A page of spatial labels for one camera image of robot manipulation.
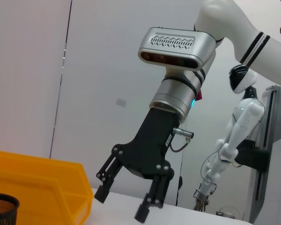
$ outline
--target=yellow plastic bin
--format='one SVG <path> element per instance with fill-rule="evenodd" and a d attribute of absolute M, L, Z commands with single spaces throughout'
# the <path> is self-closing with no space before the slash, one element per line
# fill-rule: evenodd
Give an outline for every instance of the yellow plastic bin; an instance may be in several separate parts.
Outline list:
<path fill-rule="evenodd" d="M 19 200 L 17 225 L 82 225 L 94 198 L 81 164 L 1 151 L 0 193 Z"/>

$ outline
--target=humanoid robot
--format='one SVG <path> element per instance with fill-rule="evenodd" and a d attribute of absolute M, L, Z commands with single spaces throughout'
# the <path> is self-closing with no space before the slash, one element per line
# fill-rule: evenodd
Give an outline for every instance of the humanoid robot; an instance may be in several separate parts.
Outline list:
<path fill-rule="evenodd" d="M 143 223 L 150 206 L 163 207 L 174 175 L 165 154 L 176 134 L 192 138 L 191 132 L 178 127 L 193 106 L 214 61 L 215 49 L 224 38 L 233 43 L 237 61 L 281 85 L 281 43 L 257 30 L 233 0 L 204 0 L 194 30 L 150 28 L 138 56 L 145 63 L 166 67 L 166 74 L 135 138 L 127 144 L 116 144 L 96 174 L 103 183 L 95 194 L 97 200 L 104 203 L 115 177 L 124 166 L 131 173 L 152 180 L 134 218 Z M 222 157 L 233 159 L 237 155 L 236 143 L 254 129 L 262 116 L 261 108 L 253 101 L 246 108 L 251 114 L 235 114 L 238 123 L 234 124 L 230 137 L 234 144 L 225 144 L 230 140 L 228 137 L 223 146 L 218 143 L 221 149 L 218 153 Z M 234 137 L 236 128 L 243 130 L 242 136 Z M 214 160 L 214 163 L 223 163 L 222 160 Z M 202 193 L 208 195 L 211 187 L 202 186 L 201 191 L 203 189 Z"/>
<path fill-rule="evenodd" d="M 240 94 L 244 91 L 244 96 L 233 110 L 224 137 L 215 143 L 214 153 L 206 165 L 203 181 L 196 190 L 198 195 L 194 210 L 205 211 L 209 203 L 208 197 L 215 191 L 221 173 L 238 155 L 237 146 L 244 139 L 255 139 L 255 136 L 252 137 L 252 132 L 258 131 L 265 112 L 264 105 L 257 98 L 256 89 L 252 87 L 256 77 L 257 74 L 244 65 L 238 65 L 230 71 L 229 78 L 233 92 Z"/>

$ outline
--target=mesh pen holder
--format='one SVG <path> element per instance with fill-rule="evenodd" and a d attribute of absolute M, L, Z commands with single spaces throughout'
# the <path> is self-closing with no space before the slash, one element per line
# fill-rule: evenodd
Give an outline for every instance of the mesh pen holder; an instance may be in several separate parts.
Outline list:
<path fill-rule="evenodd" d="M 0 225 L 15 225 L 19 201 L 5 194 L 0 194 Z"/>

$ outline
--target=table surface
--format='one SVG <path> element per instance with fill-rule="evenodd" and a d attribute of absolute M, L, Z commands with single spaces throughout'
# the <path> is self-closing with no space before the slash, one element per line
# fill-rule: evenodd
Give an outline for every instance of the table surface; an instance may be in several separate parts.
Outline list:
<path fill-rule="evenodd" d="M 85 225 L 141 225 L 134 215 L 142 199 L 110 192 L 105 203 L 93 200 L 91 215 Z M 145 225 L 251 225 L 247 222 L 172 205 L 150 207 Z"/>

